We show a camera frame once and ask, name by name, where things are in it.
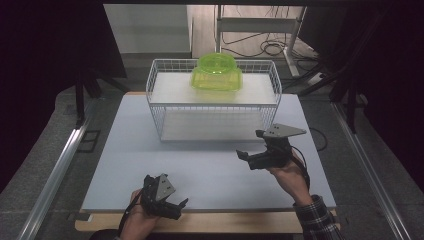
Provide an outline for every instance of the hand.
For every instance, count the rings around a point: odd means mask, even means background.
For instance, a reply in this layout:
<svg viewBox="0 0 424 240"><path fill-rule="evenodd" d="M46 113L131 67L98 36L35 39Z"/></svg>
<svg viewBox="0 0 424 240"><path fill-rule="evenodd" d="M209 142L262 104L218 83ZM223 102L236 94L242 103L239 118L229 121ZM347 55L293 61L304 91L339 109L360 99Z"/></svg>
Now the hand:
<svg viewBox="0 0 424 240"><path fill-rule="evenodd" d="M139 194L141 189L134 191L131 194L132 202ZM153 228L156 226L157 221L160 219L158 216L149 216L140 205L140 199L137 202L127 218L121 233L121 240L143 240L145 239Z"/></svg>
<svg viewBox="0 0 424 240"><path fill-rule="evenodd" d="M295 158L303 162L293 149L292 153ZM293 197L297 206L306 206L313 203L302 172L293 161L290 161L283 168L267 168L267 170L274 175L281 188Z"/></svg>

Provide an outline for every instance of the plaid sleeve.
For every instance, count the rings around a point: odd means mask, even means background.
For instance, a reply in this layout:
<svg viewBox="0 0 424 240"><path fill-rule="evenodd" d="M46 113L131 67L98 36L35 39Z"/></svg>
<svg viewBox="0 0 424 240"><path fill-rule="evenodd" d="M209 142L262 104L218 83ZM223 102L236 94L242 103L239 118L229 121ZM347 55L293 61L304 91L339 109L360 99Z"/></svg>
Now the plaid sleeve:
<svg viewBox="0 0 424 240"><path fill-rule="evenodd" d="M305 240L344 239L333 221L333 215L327 210L321 196L312 195L313 203L299 207L293 205L302 225Z"/></svg>

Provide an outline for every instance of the wire basket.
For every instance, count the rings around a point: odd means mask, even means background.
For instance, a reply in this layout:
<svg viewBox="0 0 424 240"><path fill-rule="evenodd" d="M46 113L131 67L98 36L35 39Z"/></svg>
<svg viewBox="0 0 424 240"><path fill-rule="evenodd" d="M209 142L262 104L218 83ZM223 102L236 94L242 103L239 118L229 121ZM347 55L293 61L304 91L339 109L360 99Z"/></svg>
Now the wire basket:
<svg viewBox="0 0 424 240"><path fill-rule="evenodd" d="M190 86L196 59L155 59L146 84L147 101L161 141L260 141L281 99L281 83L270 60L236 60L239 91Z"/></svg>

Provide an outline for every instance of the white tabletop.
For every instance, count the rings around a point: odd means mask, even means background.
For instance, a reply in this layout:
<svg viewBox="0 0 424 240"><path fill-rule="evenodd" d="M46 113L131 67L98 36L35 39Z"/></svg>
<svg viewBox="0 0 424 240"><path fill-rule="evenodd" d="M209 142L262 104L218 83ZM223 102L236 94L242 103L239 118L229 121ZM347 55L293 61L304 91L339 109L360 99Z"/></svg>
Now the white tabletop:
<svg viewBox="0 0 424 240"><path fill-rule="evenodd" d="M281 123L308 130L296 95L282 95L275 116ZM312 136L290 137L304 154L311 177L311 193L336 206ZM82 209L88 212L122 211L131 192L141 188L144 177L168 174L176 188L169 202L189 198L184 211L237 212L291 210L293 199L266 170L250 170L236 149L255 154L264 143L161 142L146 96L123 97Z"/></svg>

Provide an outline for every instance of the neon green object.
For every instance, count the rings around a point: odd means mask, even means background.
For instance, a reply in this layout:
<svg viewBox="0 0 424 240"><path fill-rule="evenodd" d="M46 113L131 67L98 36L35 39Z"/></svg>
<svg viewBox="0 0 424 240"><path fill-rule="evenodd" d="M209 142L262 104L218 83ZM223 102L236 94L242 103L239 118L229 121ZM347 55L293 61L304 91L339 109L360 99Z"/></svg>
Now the neon green object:
<svg viewBox="0 0 424 240"><path fill-rule="evenodd" d="M242 85L241 70L234 57L225 53L202 56L191 75L191 86L196 89L237 91Z"/></svg>

